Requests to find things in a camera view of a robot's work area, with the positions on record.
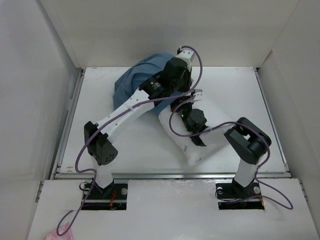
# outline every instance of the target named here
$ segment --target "cable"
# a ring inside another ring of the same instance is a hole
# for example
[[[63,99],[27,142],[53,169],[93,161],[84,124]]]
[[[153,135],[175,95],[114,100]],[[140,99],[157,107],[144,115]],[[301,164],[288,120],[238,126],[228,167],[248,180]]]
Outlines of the cable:
[[[235,200],[238,200],[239,198],[234,198],[234,199],[228,199],[227,198],[218,198],[218,190],[215,190],[215,193],[214,193],[214,196],[219,199],[219,200],[222,200],[224,202],[232,202],[232,201],[235,201]]]
[[[109,202],[109,204],[110,204],[110,210],[112,210],[112,207],[113,207],[113,205],[114,205],[114,201],[115,201],[116,196],[117,196],[117,192],[116,192],[116,190],[113,190],[113,192],[112,192],[112,198],[111,198],[111,200],[110,200],[110,202]]]
[[[75,220],[76,220],[76,217],[78,216],[81,208],[84,206],[85,204],[85,201],[87,200],[89,194],[91,193],[92,189],[94,188],[94,185],[96,183],[96,178],[97,178],[97,171],[94,169],[94,168],[88,168],[88,169],[84,169],[84,170],[80,170],[79,169],[79,161],[80,161],[80,158],[82,156],[82,154],[84,153],[84,151],[86,150],[86,148],[89,146],[89,144],[91,143],[91,141],[98,135],[98,133],[101,132],[102,129],[104,129],[107,125],[109,125],[110,123],[114,122],[115,120],[121,118],[123,115],[127,114],[128,112],[130,112],[131,110],[143,105],[143,104],[148,104],[148,103],[154,103],[154,102],[160,102],[160,101],[165,101],[165,100],[174,100],[174,99],[177,99],[177,98],[180,98],[180,97],[183,97],[183,96],[186,96],[188,95],[189,93],[191,93],[195,88],[196,86],[199,84],[200,82],[200,79],[202,77],[202,73],[203,73],[203,63],[202,63],[202,60],[201,60],[201,57],[199,55],[199,53],[197,52],[197,50],[195,48],[193,48],[192,46],[188,46],[188,45],[183,45],[180,47],[181,49],[184,49],[184,48],[188,48],[188,49],[191,49],[195,55],[197,56],[198,58],[198,61],[199,61],[199,65],[200,65],[200,73],[199,73],[199,76],[198,76],[198,79],[197,81],[195,82],[195,84],[190,88],[190,90],[188,90],[187,92],[184,92],[180,95],[177,95],[177,96],[168,96],[168,97],[161,97],[161,98],[156,98],[156,99],[152,99],[152,100],[146,100],[146,101],[142,101],[142,102],[139,102],[135,105],[133,105],[131,108],[128,108],[127,110],[123,111],[122,113],[120,113],[119,115],[115,116],[114,118],[110,119],[109,121],[107,121],[105,124],[103,124],[97,131],[95,131],[94,134],[92,134],[91,137],[89,137],[89,139],[85,142],[85,144],[83,145],[83,147],[81,148],[76,160],[75,160],[75,164],[74,164],[74,169],[75,171],[78,173],[78,174],[84,174],[84,173],[87,173],[87,172],[93,172],[94,176],[93,176],[93,179],[92,179],[92,182],[91,182],[91,187],[89,188],[87,194],[85,195],[84,199],[82,200],[81,204],[80,204],[80,207],[78,208],[78,210],[76,211],[72,221],[70,222],[68,228],[63,232],[63,233],[60,233],[59,232],[59,228],[60,228],[60,225],[61,223],[63,222],[63,220],[70,214],[72,213],[74,210],[70,210],[66,215],[63,216],[63,218],[60,220],[60,222],[58,223],[57,227],[56,227],[56,234],[59,236],[59,237],[62,237],[63,235],[65,235],[69,230],[70,228],[72,227],[72,225],[74,224]]]
[[[241,203],[241,202],[243,202],[243,201],[250,200],[250,199],[254,199],[254,198],[266,198],[266,199],[269,199],[269,200],[275,202],[276,204],[279,204],[280,206],[282,206],[282,207],[284,207],[284,208],[286,208],[286,209],[293,210],[293,209],[294,209],[294,206],[293,206],[292,202],[289,200],[289,198],[288,198],[285,194],[283,194],[280,190],[276,189],[275,187],[273,187],[273,186],[271,186],[271,185],[269,185],[269,184],[266,184],[266,183],[262,182],[261,180],[258,180],[258,178],[257,178],[258,170],[259,170],[264,164],[266,164],[266,162],[267,162],[267,161],[269,160],[269,158],[270,158],[270,154],[271,154],[271,153],[270,153],[269,145],[268,145],[268,143],[266,142],[266,140],[265,140],[259,133],[257,133],[255,130],[253,130],[251,127],[249,127],[249,126],[247,126],[247,125],[245,125],[245,124],[242,124],[242,123],[240,123],[240,122],[237,122],[237,121],[227,121],[227,122],[223,122],[223,123],[221,123],[221,124],[219,124],[219,125],[217,125],[217,126],[215,126],[215,127],[212,127],[212,128],[210,128],[210,129],[204,130],[204,131],[202,131],[202,132],[200,132],[200,133],[194,133],[194,134],[180,134],[180,133],[176,132],[176,131],[173,129],[173,127],[172,127],[172,118],[173,118],[174,114],[178,111],[178,109],[179,109],[183,104],[186,104],[186,103],[188,103],[188,102],[192,102],[192,101],[194,100],[194,98],[195,98],[195,96],[193,96],[193,97],[191,97],[191,98],[183,101],[182,103],[180,103],[180,104],[172,111],[172,113],[171,113],[171,115],[170,115],[170,118],[169,118],[169,128],[170,128],[170,130],[171,130],[175,135],[177,135],[177,136],[179,136],[179,137],[183,137],[183,138],[194,137],[194,136],[199,136],[199,135],[204,134],[204,133],[209,133],[209,132],[211,132],[211,131],[213,131],[213,130],[216,130],[216,129],[218,129],[218,128],[221,128],[222,126],[225,126],[225,125],[238,125],[238,126],[240,126],[240,127],[243,127],[243,128],[245,128],[245,129],[249,130],[250,132],[252,132],[254,135],[256,135],[257,137],[259,137],[259,138],[263,141],[263,143],[264,143],[265,146],[266,146],[266,151],[267,151],[267,156],[266,156],[265,160],[258,165],[258,167],[257,167],[257,169],[256,169],[256,171],[255,171],[254,179],[255,179],[258,183],[260,183],[260,184],[262,184],[262,185],[265,185],[265,186],[271,188],[272,190],[276,191],[276,192],[279,193],[281,196],[283,196],[284,199],[289,203],[290,207],[285,206],[285,205],[283,205],[282,203],[280,203],[279,201],[277,201],[277,200],[275,200],[275,199],[273,199],[273,198],[271,198],[271,197],[264,196],[264,195],[251,196],[251,197],[244,198],[244,199],[240,199],[240,200],[236,200],[236,201],[228,201],[228,203],[230,203],[230,204],[236,204],[236,203]]]
[[[86,183],[87,183],[87,182],[83,181],[82,183],[79,184],[79,189],[80,189],[82,192],[87,191],[87,190],[86,190],[86,185],[84,185],[84,188],[81,187],[82,184],[86,184]]]

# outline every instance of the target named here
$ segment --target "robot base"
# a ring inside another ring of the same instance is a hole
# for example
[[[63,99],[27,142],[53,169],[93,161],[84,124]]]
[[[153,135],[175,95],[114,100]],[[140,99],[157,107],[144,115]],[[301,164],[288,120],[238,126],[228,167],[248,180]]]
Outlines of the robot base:
[[[232,203],[233,201],[253,196],[261,196],[260,185],[257,182],[252,182],[247,187],[239,188],[233,180],[230,183],[217,183],[215,187],[215,196],[220,200],[218,202],[219,210],[265,210],[262,197]]]
[[[86,196],[86,191],[92,183],[84,184],[82,200]],[[111,183],[108,187],[102,189],[97,184],[94,185],[88,198],[86,199],[82,210],[126,210],[127,209],[127,183]]]

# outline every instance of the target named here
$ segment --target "white wall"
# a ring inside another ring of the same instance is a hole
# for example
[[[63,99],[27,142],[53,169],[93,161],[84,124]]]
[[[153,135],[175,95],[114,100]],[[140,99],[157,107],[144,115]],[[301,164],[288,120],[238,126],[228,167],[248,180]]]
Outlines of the white wall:
[[[59,46],[36,0],[0,0],[0,239],[26,238],[48,174],[76,79]]]
[[[293,177],[320,233],[320,1],[300,0],[259,75]]]
[[[299,0],[41,0],[75,64],[132,66],[192,45],[205,66],[260,67]]]

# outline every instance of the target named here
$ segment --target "pink object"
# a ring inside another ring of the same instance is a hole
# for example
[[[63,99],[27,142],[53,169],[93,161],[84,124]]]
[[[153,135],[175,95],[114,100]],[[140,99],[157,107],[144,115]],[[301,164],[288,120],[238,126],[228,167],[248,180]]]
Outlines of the pink object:
[[[69,223],[61,226],[59,228],[59,233],[62,234],[68,227]],[[65,233],[63,236],[58,236],[57,235],[57,230],[55,229],[54,231],[50,232],[46,237],[45,240],[74,240],[74,236],[72,235],[71,228],[69,231]]]

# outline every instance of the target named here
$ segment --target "white table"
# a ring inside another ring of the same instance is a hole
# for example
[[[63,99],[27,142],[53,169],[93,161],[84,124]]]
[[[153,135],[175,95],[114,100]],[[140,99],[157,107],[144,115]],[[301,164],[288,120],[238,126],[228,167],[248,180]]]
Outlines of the white table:
[[[299,181],[264,181],[287,195],[294,209],[264,200],[265,210],[219,210],[214,180],[131,180],[127,209],[82,210],[72,226],[74,240],[319,240]],[[79,207],[81,182],[44,183],[28,240],[45,239]],[[264,185],[261,192],[288,204]]]
[[[87,68],[78,97],[60,173],[75,173],[75,160],[84,144],[84,125],[101,120],[113,111],[114,82],[128,67]],[[197,79],[199,67],[192,70]],[[198,85],[233,120],[247,117],[267,133],[271,140],[271,158],[260,172],[283,173],[284,161],[252,67],[204,67]],[[195,167],[166,134],[158,118],[145,113],[119,136],[114,143],[119,154],[111,163],[115,174],[225,174],[235,173],[239,157],[229,145]],[[79,168],[92,167],[85,152]]]

